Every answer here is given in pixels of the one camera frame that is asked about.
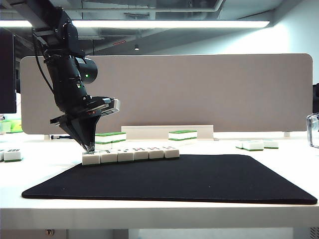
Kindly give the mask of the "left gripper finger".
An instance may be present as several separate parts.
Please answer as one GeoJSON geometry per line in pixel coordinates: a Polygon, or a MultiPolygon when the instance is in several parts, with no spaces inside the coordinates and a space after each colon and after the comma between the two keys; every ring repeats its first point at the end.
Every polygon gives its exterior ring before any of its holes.
{"type": "Polygon", "coordinates": [[[98,116],[77,118],[73,120],[76,141],[87,151],[95,151],[95,132],[98,116]]]}
{"type": "Polygon", "coordinates": [[[88,137],[78,119],[61,119],[59,126],[88,152],[88,137]]]}

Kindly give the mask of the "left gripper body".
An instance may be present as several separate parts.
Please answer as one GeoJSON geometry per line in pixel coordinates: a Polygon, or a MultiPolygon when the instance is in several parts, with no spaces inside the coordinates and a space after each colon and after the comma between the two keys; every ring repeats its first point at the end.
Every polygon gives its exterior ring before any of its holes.
{"type": "Polygon", "coordinates": [[[58,116],[56,118],[53,118],[50,120],[50,124],[59,125],[62,123],[63,120],[84,120],[84,119],[90,119],[93,117],[99,117],[100,111],[89,111],[89,112],[82,112],[79,114],[63,114],[61,116],[58,116]]]}

